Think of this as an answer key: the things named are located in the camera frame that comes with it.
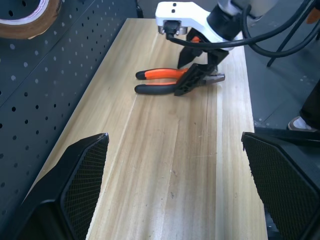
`wooden table surface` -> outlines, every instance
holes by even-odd
[[[37,179],[69,145],[107,132],[87,239],[267,239],[241,143],[254,130],[243,47],[219,66],[224,82],[181,97],[137,95],[136,72],[178,63],[182,47],[157,29],[154,19],[126,21]]]

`black plier handle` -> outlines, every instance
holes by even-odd
[[[177,80],[188,71],[188,68],[173,69],[173,68],[156,68],[145,71],[139,71],[135,77],[138,80],[152,79],[176,79],[173,82],[158,82],[137,85],[134,90],[137,94],[145,95],[166,95],[172,94],[176,90]]]

